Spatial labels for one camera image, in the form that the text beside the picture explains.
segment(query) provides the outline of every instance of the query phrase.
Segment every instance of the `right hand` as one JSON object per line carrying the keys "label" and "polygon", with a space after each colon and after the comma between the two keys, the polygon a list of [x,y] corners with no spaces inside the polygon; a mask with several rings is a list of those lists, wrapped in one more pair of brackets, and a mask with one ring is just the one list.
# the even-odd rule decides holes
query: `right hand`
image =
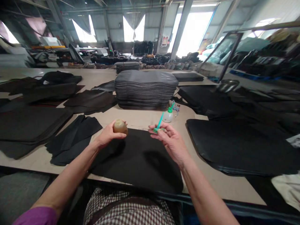
{"label": "right hand", "polygon": [[160,140],[165,146],[167,152],[171,158],[177,163],[177,165],[182,168],[185,158],[189,157],[187,147],[180,136],[180,134],[168,123],[162,122],[160,128],[164,128],[165,131],[159,129],[157,133],[153,129],[157,127],[150,125],[149,133],[151,137]]}

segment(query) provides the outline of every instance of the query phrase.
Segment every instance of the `person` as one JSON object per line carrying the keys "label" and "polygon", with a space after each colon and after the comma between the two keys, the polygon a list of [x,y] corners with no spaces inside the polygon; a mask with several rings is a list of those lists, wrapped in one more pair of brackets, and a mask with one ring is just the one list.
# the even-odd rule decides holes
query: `person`
{"label": "person", "polygon": [[[37,202],[22,214],[14,225],[56,224],[66,203],[87,175],[93,160],[113,139],[123,139],[114,133],[111,122],[102,133],[74,159],[52,182]],[[238,224],[224,201],[211,187],[188,153],[180,134],[167,123],[158,133],[149,126],[151,137],[160,140],[181,170],[201,224]],[[119,189],[96,188],[85,210],[84,225],[92,224],[177,224],[168,201],[135,195]]]}

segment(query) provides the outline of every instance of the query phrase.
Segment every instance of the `curtain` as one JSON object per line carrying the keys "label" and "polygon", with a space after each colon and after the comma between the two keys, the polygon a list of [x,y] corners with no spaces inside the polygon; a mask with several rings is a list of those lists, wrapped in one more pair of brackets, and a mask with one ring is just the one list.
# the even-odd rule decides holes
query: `curtain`
{"label": "curtain", "polygon": [[69,15],[69,17],[71,19],[73,19],[75,21],[75,23],[77,23],[77,25],[81,29],[83,29],[86,33],[92,34],[91,33],[90,21],[89,21],[87,13],[81,13],[81,14],[78,14],[78,15]]}
{"label": "curtain", "polygon": [[41,36],[43,37],[52,37],[51,33],[46,31],[47,24],[41,17],[30,17],[26,18],[30,27],[35,30],[35,35],[39,39]]}
{"label": "curtain", "polygon": [[134,30],[133,32],[133,40],[135,40],[135,29],[138,27],[140,22],[142,21],[145,13],[144,12],[134,12],[134,13],[125,13],[124,17],[130,27]]}
{"label": "curtain", "polygon": [[2,21],[0,21],[0,35],[2,37],[4,37],[6,40],[9,40],[8,38],[8,33],[4,27],[4,23]]}

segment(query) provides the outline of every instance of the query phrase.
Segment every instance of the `gray leather stack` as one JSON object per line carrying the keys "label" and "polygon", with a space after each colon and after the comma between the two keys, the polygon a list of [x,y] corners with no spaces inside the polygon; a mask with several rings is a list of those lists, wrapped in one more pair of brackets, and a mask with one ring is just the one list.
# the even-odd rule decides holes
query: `gray leather stack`
{"label": "gray leather stack", "polygon": [[164,71],[122,71],[115,79],[118,105],[124,109],[165,110],[178,80]]}
{"label": "gray leather stack", "polygon": [[139,70],[140,69],[140,63],[138,62],[116,62],[114,64],[117,70],[117,73],[120,73],[124,70]]}

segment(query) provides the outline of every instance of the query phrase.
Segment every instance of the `metal bowl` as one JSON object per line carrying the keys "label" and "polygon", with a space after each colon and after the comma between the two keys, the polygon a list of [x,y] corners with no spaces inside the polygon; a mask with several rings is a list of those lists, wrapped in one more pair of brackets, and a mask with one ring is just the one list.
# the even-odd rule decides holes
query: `metal bowl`
{"label": "metal bowl", "polygon": [[226,93],[235,89],[239,84],[238,80],[221,80],[217,86],[217,90]]}

